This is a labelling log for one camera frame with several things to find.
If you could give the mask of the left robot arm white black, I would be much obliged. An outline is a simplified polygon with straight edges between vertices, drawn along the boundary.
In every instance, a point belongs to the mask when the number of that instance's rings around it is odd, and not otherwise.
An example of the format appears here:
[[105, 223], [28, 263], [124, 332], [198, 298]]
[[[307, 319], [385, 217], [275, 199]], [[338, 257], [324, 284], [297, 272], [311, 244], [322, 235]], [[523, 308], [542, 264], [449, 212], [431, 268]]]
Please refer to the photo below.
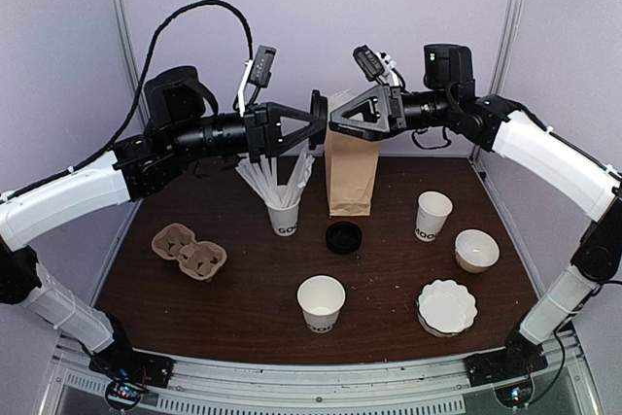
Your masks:
[[30, 242], [100, 209], [135, 202], [163, 190], [188, 166], [208, 157], [245, 154], [257, 162], [303, 140], [325, 140], [328, 101], [313, 91], [302, 112], [272, 102], [222, 114], [193, 66], [159, 74], [144, 87], [151, 118], [141, 135], [126, 138], [80, 169], [33, 190], [1, 197], [1, 301], [19, 304], [72, 335], [112, 379], [143, 370], [121, 322], [75, 297], [38, 261]]

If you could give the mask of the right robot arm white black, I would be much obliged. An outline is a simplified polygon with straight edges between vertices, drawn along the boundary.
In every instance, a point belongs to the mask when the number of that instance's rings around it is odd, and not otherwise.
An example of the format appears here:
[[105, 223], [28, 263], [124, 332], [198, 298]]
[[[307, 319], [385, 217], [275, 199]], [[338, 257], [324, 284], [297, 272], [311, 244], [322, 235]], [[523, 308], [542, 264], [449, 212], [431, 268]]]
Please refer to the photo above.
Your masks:
[[331, 130], [367, 141], [440, 127], [480, 149], [530, 170], [573, 201], [591, 220], [569, 266], [508, 336], [498, 359], [504, 376], [520, 376], [541, 344], [617, 273], [621, 261], [621, 176], [569, 143], [525, 105], [475, 93], [466, 46], [424, 47], [424, 92], [408, 92], [393, 61], [368, 46], [353, 57], [373, 86], [331, 111]]

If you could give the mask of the black plastic cup lid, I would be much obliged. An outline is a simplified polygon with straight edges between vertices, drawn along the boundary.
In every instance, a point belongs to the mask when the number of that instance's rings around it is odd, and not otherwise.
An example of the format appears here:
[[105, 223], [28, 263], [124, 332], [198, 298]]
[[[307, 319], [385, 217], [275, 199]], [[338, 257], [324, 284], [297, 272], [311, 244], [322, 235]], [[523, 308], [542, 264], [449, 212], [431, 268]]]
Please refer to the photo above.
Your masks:
[[312, 90], [310, 111], [316, 118], [318, 127], [325, 131], [328, 120], [328, 99], [318, 89]]

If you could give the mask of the white paper coffee cup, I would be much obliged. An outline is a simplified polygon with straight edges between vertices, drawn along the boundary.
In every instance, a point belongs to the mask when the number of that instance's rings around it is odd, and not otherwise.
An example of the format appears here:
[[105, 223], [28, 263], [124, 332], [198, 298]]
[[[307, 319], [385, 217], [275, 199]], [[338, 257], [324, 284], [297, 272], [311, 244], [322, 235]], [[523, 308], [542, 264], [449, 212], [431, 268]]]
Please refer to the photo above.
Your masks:
[[306, 326], [313, 332], [333, 329], [346, 301], [346, 291], [335, 278], [316, 275], [303, 281], [296, 293]]

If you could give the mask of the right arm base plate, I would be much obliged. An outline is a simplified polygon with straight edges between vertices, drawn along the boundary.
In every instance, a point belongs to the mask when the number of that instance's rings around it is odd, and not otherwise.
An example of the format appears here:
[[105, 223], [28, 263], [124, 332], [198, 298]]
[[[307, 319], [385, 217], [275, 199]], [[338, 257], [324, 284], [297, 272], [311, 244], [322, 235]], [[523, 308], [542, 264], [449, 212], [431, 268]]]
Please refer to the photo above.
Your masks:
[[534, 371], [546, 369], [548, 361], [541, 348], [525, 357], [516, 349], [475, 353], [464, 358], [466, 376], [471, 387], [496, 384], [509, 379], [529, 376]]

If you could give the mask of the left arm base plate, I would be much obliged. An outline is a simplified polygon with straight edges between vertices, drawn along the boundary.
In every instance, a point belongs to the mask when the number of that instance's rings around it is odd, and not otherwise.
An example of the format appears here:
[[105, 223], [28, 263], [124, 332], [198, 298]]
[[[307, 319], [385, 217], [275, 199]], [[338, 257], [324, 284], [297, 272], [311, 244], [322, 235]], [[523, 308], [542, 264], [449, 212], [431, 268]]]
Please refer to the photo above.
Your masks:
[[132, 383], [140, 388], [166, 389], [174, 366], [171, 358], [134, 350], [87, 355], [90, 370], [104, 374], [111, 380]]

